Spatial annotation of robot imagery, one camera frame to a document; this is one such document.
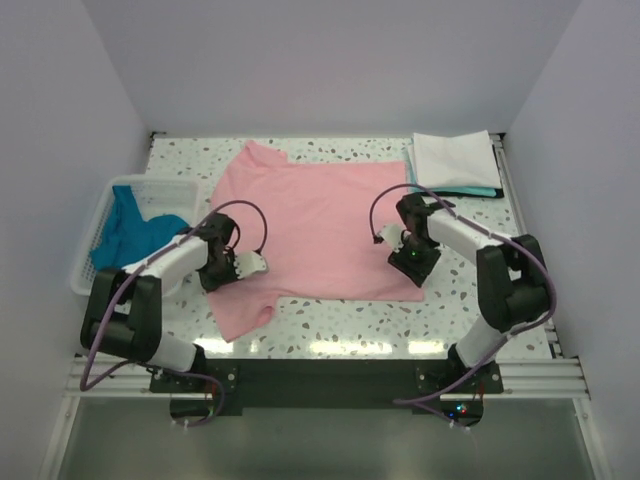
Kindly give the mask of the pink t shirt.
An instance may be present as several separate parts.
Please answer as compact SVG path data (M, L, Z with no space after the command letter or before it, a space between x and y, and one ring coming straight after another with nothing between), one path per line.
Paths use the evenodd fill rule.
M221 336L232 342L268 324L279 298L409 301L423 289L374 244L378 225L398 221L401 161L292 163L249 141L226 167L211 203L241 229L240 251L260 249L269 270L208 294Z

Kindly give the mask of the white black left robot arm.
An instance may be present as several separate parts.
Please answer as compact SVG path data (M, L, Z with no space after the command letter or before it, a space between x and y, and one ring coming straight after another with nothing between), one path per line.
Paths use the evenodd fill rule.
M235 220L212 212L144 259L98 271L80 330L88 357L79 389L134 364L167 373L185 392L200 390L209 379L204 350L163 330L162 299L193 272L207 293L239 281L240 238Z

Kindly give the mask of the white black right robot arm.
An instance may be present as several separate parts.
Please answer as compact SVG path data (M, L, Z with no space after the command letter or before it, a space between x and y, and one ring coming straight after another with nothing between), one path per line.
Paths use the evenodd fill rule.
M396 210L403 224L385 226L379 238L391 248L388 263L416 286L432 273L443 246L476 267L480 316L449 348L446 364L426 375L439 389L469 392L508 335L551 310L555 294L540 245L531 235L493 233L455 214L451 203L426 203L419 193L403 196Z

